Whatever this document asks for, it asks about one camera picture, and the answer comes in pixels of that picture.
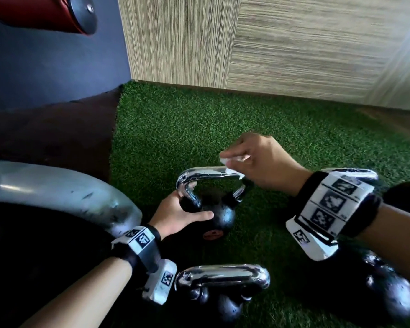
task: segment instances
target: left hand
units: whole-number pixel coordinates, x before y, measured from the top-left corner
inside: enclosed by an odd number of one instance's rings
[[[158,230],[161,240],[177,233],[195,221],[206,221],[214,217],[211,211],[188,213],[180,206],[180,196],[173,191],[158,206],[149,224]]]

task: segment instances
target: motion capture wristband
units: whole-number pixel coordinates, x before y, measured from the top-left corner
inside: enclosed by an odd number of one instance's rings
[[[154,227],[136,226],[111,242],[112,253],[128,261],[132,269],[140,261],[149,274],[155,273],[161,259],[157,245],[159,239],[159,232]]]
[[[374,187],[340,172],[315,172],[296,196],[295,222],[332,245],[338,235],[355,237],[374,220],[381,199]]]

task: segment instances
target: right hand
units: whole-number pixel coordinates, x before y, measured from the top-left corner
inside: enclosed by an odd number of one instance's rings
[[[256,185],[296,196],[312,172],[297,163],[271,136],[245,132],[221,158],[250,155],[241,161],[229,160],[226,166],[245,174]]]

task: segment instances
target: wooden wall panel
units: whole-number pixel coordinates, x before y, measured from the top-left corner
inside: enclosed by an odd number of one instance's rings
[[[132,79],[225,88],[240,0],[118,0]]]
[[[242,0],[226,87],[363,103],[409,30],[410,0]]]
[[[410,110],[410,31],[366,96],[364,104]]]

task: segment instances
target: forearm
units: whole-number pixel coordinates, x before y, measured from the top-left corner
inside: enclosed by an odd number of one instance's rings
[[[382,205],[377,217],[359,236],[367,246],[410,279],[410,214]]]
[[[21,328],[98,327],[132,275],[131,265],[108,258],[44,306]]]

